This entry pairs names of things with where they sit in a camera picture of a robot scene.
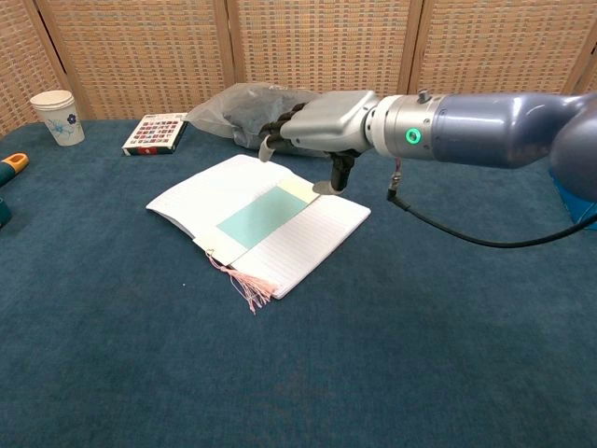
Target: light blue rectangle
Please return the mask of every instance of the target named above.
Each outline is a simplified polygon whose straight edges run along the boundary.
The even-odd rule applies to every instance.
[[[250,249],[296,216],[308,204],[274,187],[217,225],[238,243]]]

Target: deck of cards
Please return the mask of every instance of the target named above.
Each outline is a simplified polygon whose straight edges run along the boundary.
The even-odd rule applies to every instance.
[[[173,154],[187,126],[186,113],[145,115],[125,144],[127,156]]]

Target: green led ring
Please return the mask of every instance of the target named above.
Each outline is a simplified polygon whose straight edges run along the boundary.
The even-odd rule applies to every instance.
[[[421,141],[421,131],[419,131],[417,128],[408,129],[404,136],[406,137],[407,142],[409,142],[411,145],[416,145]]]

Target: pink tassel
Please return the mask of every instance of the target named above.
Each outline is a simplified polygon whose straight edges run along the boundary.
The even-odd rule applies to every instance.
[[[207,258],[212,263],[212,266],[222,273],[227,273],[230,276],[230,282],[234,288],[239,291],[239,294],[241,294],[249,303],[249,309],[254,315],[257,313],[255,305],[257,305],[259,308],[262,308],[264,305],[270,303],[271,295],[277,288],[276,285],[273,285],[266,280],[254,277],[253,275],[241,273],[236,269],[227,268],[226,266],[221,265],[214,259],[214,257],[212,257],[210,251],[206,251],[205,255],[207,255]]]

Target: orange object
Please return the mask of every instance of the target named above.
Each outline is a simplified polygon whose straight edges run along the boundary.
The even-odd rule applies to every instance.
[[[17,175],[29,164],[29,158],[26,154],[18,152],[17,154],[6,157],[3,162],[9,164],[15,170],[15,175]]]

